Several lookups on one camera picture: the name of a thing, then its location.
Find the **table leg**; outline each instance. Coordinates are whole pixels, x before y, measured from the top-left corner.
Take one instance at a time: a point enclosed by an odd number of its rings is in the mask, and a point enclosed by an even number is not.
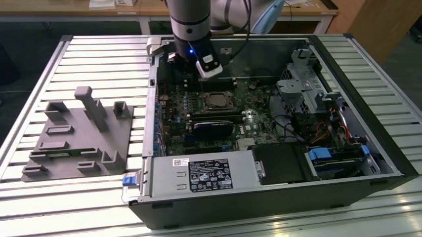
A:
[[[139,25],[140,25],[140,31],[143,35],[151,35],[151,30],[149,30],[149,21],[151,18],[149,16],[140,16],[137,18]]]
[[[318,22],[314,34],[320,35],[320,34],[326,33],[328,26],[330,26],[330,23],[331,23],[331,20],[332,20],[332,16],[323,16],[322,17],[320,21]]]

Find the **power supply label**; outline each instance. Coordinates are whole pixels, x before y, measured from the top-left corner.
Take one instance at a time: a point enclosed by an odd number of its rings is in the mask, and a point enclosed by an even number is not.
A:
[[[190,162],[190,189],[194,193],[232,189],[227,159]]]

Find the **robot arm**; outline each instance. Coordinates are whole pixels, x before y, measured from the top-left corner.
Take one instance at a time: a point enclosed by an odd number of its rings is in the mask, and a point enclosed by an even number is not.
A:
[[[166,4],[178,54],[195,62],[202,78],[210,78],[223,71],[210,40],[210,0],[167,0]]]
[[[184,60],[195,62],[202,78],[210,78],[223,71],[211,44],[210,30],[226,30],[231,25],[243,27],[250,21],[251,32],[266,34],[276,22],[284,0],[254,0],[250,3],[246,0],[164,2],[170,11],[178,54]]]

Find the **motherboard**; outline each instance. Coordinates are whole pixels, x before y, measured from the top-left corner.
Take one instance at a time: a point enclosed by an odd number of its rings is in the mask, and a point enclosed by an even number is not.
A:
[[[212,85],[186,81],[166,91],[167,156],[239,151],[279,142],[266,84],[258,78],[220,79]]]

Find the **slotted metal platform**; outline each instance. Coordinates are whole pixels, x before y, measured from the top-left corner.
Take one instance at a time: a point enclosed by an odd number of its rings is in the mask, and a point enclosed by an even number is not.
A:
[[[20,181],[48,101],[83,107],[73,89],[88,85],[104,106],[135,106],[127,171],[141,167],[148,69],[147,36],[73,37],[60,42],[1,146],[0,236],[394,236],[422,235],[422,178],[348,207],[176,230],[149,230],[121,201],[121,176]],[[422,173],[422,115],[354,39],[319,36],[336,63]],[[327,73],[324,78],[335,91]]]

